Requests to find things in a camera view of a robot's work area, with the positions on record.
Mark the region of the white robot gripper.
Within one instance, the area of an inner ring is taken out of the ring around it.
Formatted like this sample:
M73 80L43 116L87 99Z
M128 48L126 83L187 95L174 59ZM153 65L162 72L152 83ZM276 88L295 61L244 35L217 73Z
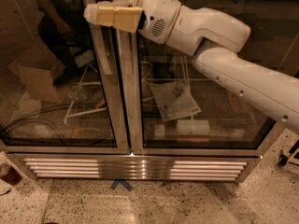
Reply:
M174 45L177 40L173 30L180 8L179 0L101 1L88 4L83 16L87 22L94 25L135 33L144 12L145 21L139 33L157 44Z

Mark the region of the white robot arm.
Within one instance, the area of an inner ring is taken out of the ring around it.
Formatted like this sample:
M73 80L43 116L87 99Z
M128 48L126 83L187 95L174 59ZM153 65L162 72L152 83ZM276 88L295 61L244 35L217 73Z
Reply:
M215 9L185 7L179 0L103 1L87 5L83 16L91 24L139 32L191 56L201 74L299 133L299 79L238 57L250 34L244 22Z

